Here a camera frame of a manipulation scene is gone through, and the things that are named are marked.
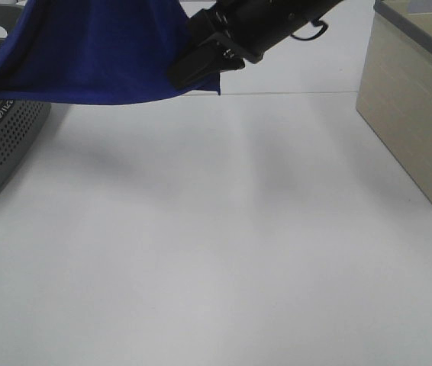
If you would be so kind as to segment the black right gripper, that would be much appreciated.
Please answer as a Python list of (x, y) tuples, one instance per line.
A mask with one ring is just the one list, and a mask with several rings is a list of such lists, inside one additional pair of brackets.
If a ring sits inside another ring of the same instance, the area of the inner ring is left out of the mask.
[(276, 1), (216, 1), (187, 22), (194, 46), (168, 69), (176, 89), (226, 71), (258, 63), (277, 44)]

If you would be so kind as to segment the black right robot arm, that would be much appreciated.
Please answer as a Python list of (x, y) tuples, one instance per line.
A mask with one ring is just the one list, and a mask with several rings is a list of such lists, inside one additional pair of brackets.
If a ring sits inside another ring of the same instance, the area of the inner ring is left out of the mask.
[(201, 80), (237, 71), (247, 63), (257, 64), (277, 43), (295, 36), (307, 24), (319, 31), (308, 37), (319, 38), (328, 29), (322, 17), (338, 1), (216, 1), (210, 8), (191, 16), (186, 28), (188, 46), (167, 70), (167, 77), (178, 90)]

